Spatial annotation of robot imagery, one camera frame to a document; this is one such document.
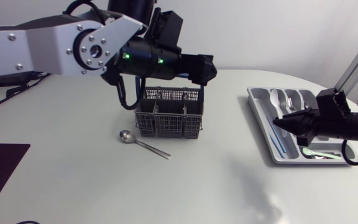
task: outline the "cutlery tray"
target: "cutlery tray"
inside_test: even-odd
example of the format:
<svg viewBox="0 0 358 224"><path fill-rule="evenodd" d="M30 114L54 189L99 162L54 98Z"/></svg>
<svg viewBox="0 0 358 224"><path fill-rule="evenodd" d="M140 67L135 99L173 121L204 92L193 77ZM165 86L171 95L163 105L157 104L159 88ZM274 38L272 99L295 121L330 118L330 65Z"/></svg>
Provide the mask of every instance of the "cutlery tray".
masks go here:
<svg viewBox="0 0 358 224"><path fill-rule="evenodd" d="M316 109L318 108L316 96L310 90L248 87L248 102L264 134L273 161L278 164L346 164L341 152L342 139L316 136L312 140L309 147L307 147L308 149L314 152L323 152L341 157L340 159L327 159L326 157L307 156L303 154L301 151L303 146L296 144L296 136L291 133L285 136L282 134L281 128L272 124L276 134L274 133L270 125L277 117L276 108L270 101L270 94L274 89L276 89L278 93L278 100L280 102L279 110L282 112L282 115L303 110L305 105ZM288 105L288 98L291 98L291 108ZM283 152L283 150L280 152L278 150L278 148L281 148L281 144L279 144L280 140L287 152ZM358 161L358 156L349 143L347 143L346 146L346 154L348 158Z"/></svg>

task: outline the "gray wire basket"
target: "gray wire basket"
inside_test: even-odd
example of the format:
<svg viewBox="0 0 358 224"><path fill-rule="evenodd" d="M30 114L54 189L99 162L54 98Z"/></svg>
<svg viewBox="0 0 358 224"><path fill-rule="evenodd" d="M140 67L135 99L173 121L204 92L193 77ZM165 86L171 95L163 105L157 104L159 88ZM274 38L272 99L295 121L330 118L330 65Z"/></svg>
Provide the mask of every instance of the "gray wire basket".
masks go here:
<svg viewBox="0 0 358 224"><path fill-rule="evenodd" d="M202 130L202 91L197 88L146 87L135 110L142 136L197 139Z"/></svg>

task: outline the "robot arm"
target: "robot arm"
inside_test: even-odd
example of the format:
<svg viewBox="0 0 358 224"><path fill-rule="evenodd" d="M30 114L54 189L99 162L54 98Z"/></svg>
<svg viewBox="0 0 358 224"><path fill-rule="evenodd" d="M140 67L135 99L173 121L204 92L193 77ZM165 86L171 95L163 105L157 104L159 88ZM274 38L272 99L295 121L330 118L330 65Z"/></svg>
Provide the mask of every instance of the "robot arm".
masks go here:
<svg viewBox="0 0 358 224"><path fill-rule="evenodd" d="M143 26L125 15L106 26L60 15L0 27L0 75L41 71L101 75L116 52Z"/></svg>
<svg viewBox="0 0 358 224"><path fill-rule="evenodd" d="M199 85L216 76L212 55L185 55L177 46L183 19L173 11L161 12L155 0L110 0L108 11L91 0L71 3L62 15L14 27L0 27L0 76L37 72L60 75L101 75L117 86L125 101L121 73L171 80L181 73ZM78 17L71 12L81 4L93 8Z"/></svg>
<svg viewBox="0 0 358 224"><path fill-rule="evenodd" d="M349 65L334 88L321 91L316 101L318 108L308 108L287 114L283 119L273 120L273 124L296 136L298 145L309 146L315 136L343 139L342 154L350 165L345 153L347 140L358 141L358 113L352 113L346 95L358 82L358 54Z"/></svg>

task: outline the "metal spoon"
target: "metal spoon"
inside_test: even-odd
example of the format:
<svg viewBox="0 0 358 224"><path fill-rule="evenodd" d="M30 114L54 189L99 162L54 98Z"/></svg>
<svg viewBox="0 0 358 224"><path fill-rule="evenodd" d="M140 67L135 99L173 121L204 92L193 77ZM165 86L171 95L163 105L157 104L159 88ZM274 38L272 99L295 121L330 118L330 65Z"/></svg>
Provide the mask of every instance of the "metal spoon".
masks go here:
<svg viewBox="0 0 358 224"><path fill-rule="evenodd" d="M328 153L322 153L322 152L314 152L311 149L308 148L302 148L302 152L307 155L307 156L324 156L324 157L328 157L328 158L332 158L332 159L342 159L340 156L334 156Z"/></svg>
<svg viewBox="0 0 358 224"><path fill-rule="evenodd" d="M161 151L160 149L156 149L154 148L153 146L150 146L144 142L141 142L141 141L138 141L136 140L136 136L134 134L131 134L130 131L128 130L122 130L119 132L119 135L121 137L121 139L126 142L126 143L136 143L140 146L143 146L143 147L146 147L147 149L150 149L152 152L166 158L166 159L169 159L171 158L171 155L169 155L168 153L166 152L163 152Z"/></svg>
<svg viewBox="0 0 358 224"><path fill-rule="evenodd" d="M295 112L295 111L296 111L295 108L293 107L291 97L288 97L288 107L289 107L289 109L291 110L291 112Z"/></svg>
<svg viewBox="0 0 358 224"><path fill-rule="evenodd" d="M280 111L280 100L278 99L277 90L272 90L272 92L270 94L270 102L272 102L274 108L276 108L277 117L279 119L282 119L283 115L281 114L281 111ZM281 129L281 131L282 131L283 138L285 138L288 135L288 132L284 129Z"/></svg>

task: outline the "table surface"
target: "table surface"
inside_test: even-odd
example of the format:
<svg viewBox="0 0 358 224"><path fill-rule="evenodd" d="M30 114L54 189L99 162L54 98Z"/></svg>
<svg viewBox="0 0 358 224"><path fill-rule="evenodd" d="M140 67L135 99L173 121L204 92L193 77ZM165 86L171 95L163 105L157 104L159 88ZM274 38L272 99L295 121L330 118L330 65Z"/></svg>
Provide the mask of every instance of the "table surface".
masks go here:
<svg viewBox="0 0 358 224"><path fill-rule="evenodd" d="M134 78L125 79L133 98ZM147 85L194 86L184 78ZM0 224L358 223L358 167L273 163L248 86L323 89L279 73L220 70L205 88L197 140L143 138L114 86L52 75L0 105L0 143L31 144L0 193ZM122 129L172 158L120 142Z"/></svg>

